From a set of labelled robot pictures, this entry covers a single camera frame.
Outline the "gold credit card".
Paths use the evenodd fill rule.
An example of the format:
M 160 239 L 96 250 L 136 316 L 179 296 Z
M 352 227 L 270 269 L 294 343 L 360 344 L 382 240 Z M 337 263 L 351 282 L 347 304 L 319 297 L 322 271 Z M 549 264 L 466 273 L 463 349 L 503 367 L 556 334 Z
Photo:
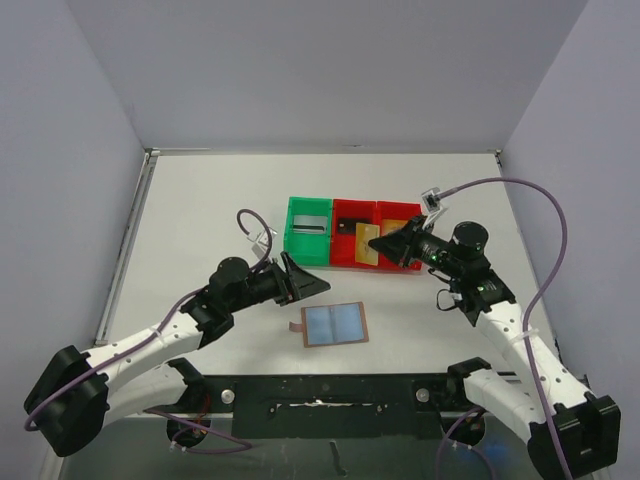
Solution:
M 406 220 L 383 219 L 380 225 L 380 233 L 382 236 L 394 233 L 401 230 L 406 225 L 406 223 Z
M 361 223 L 356 224 L 356 239 L 354 247 L 354 258 L 358 264 L 377 266 L 379 263 L 378 252 L 369 246 L 369 241 L 379 236 L 380 227 L 376 224 Z

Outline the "brown leather card holder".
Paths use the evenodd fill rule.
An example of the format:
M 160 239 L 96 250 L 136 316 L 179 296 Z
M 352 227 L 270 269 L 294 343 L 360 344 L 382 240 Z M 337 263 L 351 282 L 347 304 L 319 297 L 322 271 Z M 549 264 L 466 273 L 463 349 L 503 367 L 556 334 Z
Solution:
M 369 341 L 363 302 L 304 307 L 301 321 L 290 322 L 288 330 L 301 334 L 306 348 Z

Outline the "dark grey credit card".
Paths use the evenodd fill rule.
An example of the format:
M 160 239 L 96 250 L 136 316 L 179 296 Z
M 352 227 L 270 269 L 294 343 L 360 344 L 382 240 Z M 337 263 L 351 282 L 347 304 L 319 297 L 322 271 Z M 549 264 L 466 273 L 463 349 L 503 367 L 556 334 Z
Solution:
M 336 234 L 355 236 L 358 223 L 365 223 L 365 220 L 351 217 L 339 217 L 336 223 Z

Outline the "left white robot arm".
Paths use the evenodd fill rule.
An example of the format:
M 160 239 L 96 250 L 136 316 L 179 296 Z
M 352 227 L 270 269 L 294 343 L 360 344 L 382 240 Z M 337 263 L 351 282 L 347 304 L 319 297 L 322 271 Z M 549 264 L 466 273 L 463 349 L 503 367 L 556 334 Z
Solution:
M 186 359 L 225 335 L 234 313 L 274 301 L 285 306 L 330 289 L 288 253 L 257 270 L 239 257 L 220 262 L 209 282 L 182 297 L 158 324 L 101 347 L 59 350 L 28 394 L 24 428 L 40 432 L 55 454 L 70 456 L 134 413 L 163 407 L 195 412 L 203 375 Z

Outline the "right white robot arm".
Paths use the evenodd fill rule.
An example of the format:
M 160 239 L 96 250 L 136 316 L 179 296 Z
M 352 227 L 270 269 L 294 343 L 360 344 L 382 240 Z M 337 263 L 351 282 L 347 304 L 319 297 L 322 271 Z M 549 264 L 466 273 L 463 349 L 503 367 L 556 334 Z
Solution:
M 402 228 L 369 240 L 393 264 L 420 262 L 441 273 L 470 324 L 487 338 L 516 374 L 514 387 L 481 358 L 449 367 L 452 389 L 492 413 L 527 447 L 544 479 L 582 477 L 613 465 L 618 457 L 621 412 L 608 396 L 596 396 L 526 325 L 515 295 L 484 254 L 488 231 L 462 222 L 445 241 L 416 216 Z

